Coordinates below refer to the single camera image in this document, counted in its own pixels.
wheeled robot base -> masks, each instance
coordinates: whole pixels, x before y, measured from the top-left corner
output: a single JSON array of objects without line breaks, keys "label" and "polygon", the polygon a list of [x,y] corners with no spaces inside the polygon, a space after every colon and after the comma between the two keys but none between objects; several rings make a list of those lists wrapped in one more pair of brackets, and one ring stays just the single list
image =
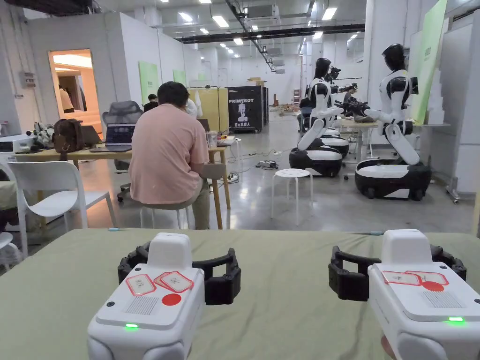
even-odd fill
[{"label": "wheeled robot base", "polygon": [[432,170],[418,163],[408,165],[401,159],[365,160],[357,165],[355,184],[368,197],[412,199],[420,201],[427,192]]}]

cup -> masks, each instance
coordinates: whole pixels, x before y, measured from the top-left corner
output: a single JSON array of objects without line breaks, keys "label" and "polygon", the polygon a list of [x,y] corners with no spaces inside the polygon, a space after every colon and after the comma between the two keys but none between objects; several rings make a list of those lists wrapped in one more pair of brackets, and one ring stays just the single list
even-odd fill
[{"label": "cup", "polygon": [[218,141],[218,132],[216,131],[208,131],[207,132],[207,143],[209,149],[216,149],[217,141]]}]

brown backpack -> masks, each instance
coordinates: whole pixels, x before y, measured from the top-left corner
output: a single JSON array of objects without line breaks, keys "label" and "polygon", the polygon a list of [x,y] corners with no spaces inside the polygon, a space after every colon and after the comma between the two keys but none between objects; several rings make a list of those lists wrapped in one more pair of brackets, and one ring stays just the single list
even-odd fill
[{"label": "brown backpack", "polygon": [[53,143],[55,150],[60,154],[60,160],[67,161],[67,153],[85,147],[80,123],[81,121],[76,119],[60,119],[55,123]]}]

air conditioning unit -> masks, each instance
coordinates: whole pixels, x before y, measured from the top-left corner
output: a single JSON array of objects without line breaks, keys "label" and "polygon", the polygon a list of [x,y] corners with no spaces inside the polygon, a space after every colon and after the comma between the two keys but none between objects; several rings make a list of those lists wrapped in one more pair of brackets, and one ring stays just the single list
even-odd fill
[{"label": "air conditioning unit", "polygon": [[248,27],[251,27],[253,25],[280,25],[281,20],[278,5],[249,6],[247,17],[245,18],[245,24]]}]

red circular sticker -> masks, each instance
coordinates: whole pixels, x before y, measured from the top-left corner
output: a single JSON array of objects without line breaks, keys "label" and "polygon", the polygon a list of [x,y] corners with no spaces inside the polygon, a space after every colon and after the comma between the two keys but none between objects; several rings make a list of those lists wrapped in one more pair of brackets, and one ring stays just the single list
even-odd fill
[{"label": "red circular sticker", "polygon": [[445,288],[442,284],[433,281],[425,281],[422,283],[423,287],[430,291],[443,291]]},{"label": "red circular sticker", "polygon": [[168,294],[165,295],[162,299],[162,303],[167,306],[177,305],[181,301],[181,296],[179,294]]}]

